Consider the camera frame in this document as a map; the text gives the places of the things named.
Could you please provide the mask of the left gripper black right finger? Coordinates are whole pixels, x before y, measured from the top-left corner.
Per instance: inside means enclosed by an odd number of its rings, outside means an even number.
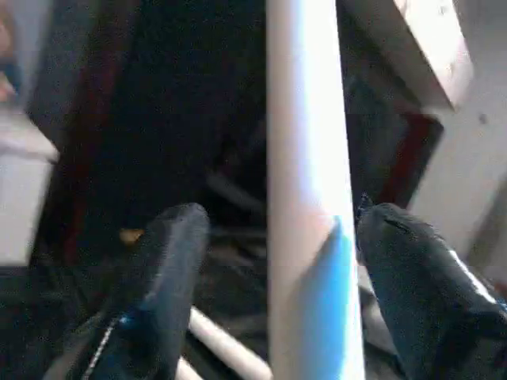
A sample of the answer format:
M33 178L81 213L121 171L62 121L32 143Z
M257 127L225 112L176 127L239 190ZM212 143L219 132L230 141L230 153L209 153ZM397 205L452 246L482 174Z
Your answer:
M506 377L506 300L432 226L381 203L356 241L407 378Z

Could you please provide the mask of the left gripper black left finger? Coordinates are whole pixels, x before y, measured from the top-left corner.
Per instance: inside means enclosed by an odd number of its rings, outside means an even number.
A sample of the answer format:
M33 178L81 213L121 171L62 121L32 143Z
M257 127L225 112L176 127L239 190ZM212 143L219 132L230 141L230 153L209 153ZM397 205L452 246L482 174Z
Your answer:
M198 203L170 207L134 244L101 308L76 325L47 379L173 379L208 245Z

